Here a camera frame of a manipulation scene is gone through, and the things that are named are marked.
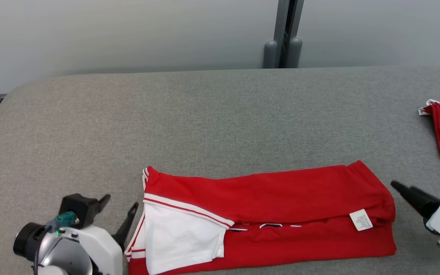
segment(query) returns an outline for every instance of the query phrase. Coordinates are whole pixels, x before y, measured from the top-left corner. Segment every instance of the table surface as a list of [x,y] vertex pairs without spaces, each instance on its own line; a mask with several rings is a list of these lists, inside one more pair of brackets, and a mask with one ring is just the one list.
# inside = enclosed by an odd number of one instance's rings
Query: table surface
[[[388,188],[397,179],[440,197],[432,122],[417,115],[427,99],[440,101],[440,68],[80,75],[20,87],[0,106],[0,275],[31,273],[13,238],[54,217],[64,195],[110,193],[95,224],[117,230],[142,201],[149,164],[226,178],[363,160]],[[215,274],[440,273],[436,236],[390,192],[395,256]]]

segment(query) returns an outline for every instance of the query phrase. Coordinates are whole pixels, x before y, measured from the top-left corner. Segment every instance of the white panel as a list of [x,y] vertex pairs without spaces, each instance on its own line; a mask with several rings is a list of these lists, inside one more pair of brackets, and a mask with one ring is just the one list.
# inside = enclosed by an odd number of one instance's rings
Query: white panel
[[440,1],[305,0],[300,68],[440,66]]
[[51,75],[260,68],[277,0],[0,0],[0,94]]

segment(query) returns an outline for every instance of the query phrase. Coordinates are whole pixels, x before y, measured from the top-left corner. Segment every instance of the red stripe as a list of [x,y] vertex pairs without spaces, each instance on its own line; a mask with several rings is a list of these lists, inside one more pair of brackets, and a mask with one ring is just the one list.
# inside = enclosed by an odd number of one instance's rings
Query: red stripe
[[151,202],[157,202],[158,204],[161,204],[161,205],[167,205],[168,207],[173,207],[173,208],[177,208],[177,209],[181,209],[181,210],[185,210],[185,211],[193,212],[193,213],[195,213],[195,214],[199,214],[199,215],[202,215],[202,216],[208,217],[208,218],[210,218],[210,219],[213,219],[214,221],[217,221],[217,222],[219,222],[219,223],[222,223],[223,225],[226,225],[227,227],[230,228],[230,225],[229,225],[228,223],[221,222],[221,221],[219,221],[219,220],[217,220],[217,219],[215,219],[215,218],[213,218],[213,217],[210,217],[210,216],[208,216],[208,215],[206,215],[206,214],[203,214],[203,213],[200,213],[200,212],[197,212],[197,211],[194,211],[194,210],[186,209],[186,208],[183,208],[183,207],[177,207],[177,206],[175,206],[175,205],[166,204],[166,203],[164,203],[164,202],[159,202],[159,201],[151,200],[151,199],[148,199],[148,198],[144,198],[144,200],[145,200],[145,201],[151,201]]
[[138,231],[137,231],[137,235],[135,235],[135,238],[133,239],[133,243],[131,244],[128,252],[131,251],[131,248],[133,247],[133,245],[135,244],[135,241],[137,240],[138,234],[140,233],[140,229],[142,228],[142,225],[144,224],[145,221],[145,215],[144,215],[144,219],[142,220],[142,222],[140,223],[140,225],[138,226]]

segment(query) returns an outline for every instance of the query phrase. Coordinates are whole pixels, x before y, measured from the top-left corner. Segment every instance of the gray table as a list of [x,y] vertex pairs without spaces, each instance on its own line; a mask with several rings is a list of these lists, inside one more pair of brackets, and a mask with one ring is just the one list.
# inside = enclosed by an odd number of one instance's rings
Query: gray table
[[[427,99],[440,101],[440,68],[80,75],[20,87],[0,106],[0,274],[30,273],[13,237],[52,218],[64,195],[111,193],[95,223],[115,231],[142,200],[148,164],[225,178],[359,159],[388,187],[398,179],[440,197],[432,122],[417,115]],[[215,274],[440,274],[435,236],[390,191],[395,256]]]

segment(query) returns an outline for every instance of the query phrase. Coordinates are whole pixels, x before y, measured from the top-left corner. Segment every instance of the care label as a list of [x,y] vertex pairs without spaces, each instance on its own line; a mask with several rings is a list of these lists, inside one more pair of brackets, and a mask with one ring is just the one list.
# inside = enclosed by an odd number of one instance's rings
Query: care label
[[361,209],[349,214],[349,216],[351,216],[351,220],[353,220],[354,226],[356,226],[358,231],[372,228],[372,223],[368,214],[366,214],[366,210]]

